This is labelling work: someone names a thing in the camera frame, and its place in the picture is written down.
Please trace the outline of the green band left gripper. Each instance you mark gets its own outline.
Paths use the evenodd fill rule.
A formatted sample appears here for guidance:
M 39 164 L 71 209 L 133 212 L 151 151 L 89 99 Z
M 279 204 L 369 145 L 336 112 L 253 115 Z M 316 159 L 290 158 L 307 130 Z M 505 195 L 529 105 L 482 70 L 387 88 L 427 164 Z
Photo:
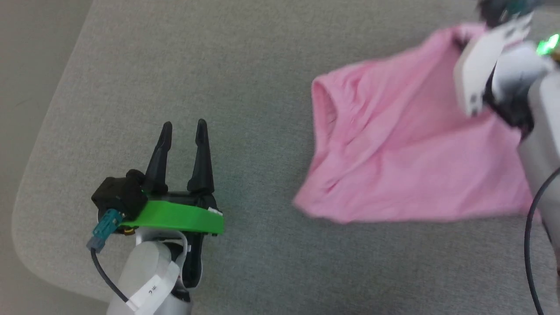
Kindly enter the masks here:
M 172 147 L 173 126 L 165 122 L 150 158 L 143 190 L 150 195 L 168 193 L 166 184 L 168 152 Z M 181 272 L 179 288 L 195 288 L 202 276 L 202 249 L 206 235 L 224 233 L 223 213 L 213 196 L 215 191 L 207 122 L 199 119 L 195 136 L 197 147 L 193 172 L 187 184 L 190 192 L 170 192 L 151 196 L 145 208 L 134 220 L 124 219 L 122 231 L 148 228 L 157 231 L 157 241 L 182 240 L 182 253 L 176 264 Z

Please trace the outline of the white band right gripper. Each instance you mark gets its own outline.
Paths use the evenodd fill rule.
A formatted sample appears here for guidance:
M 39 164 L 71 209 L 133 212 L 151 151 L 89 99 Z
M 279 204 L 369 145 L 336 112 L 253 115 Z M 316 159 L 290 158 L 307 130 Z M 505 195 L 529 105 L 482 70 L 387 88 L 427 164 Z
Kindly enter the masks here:
M 536 46 L 525 38 L 532 14 L 516 17 L 464 48 L 454 68 L 457 102 L 467 116 L 490 108 L 510 127 L 530 132 L 528 90 L 537 78 Z

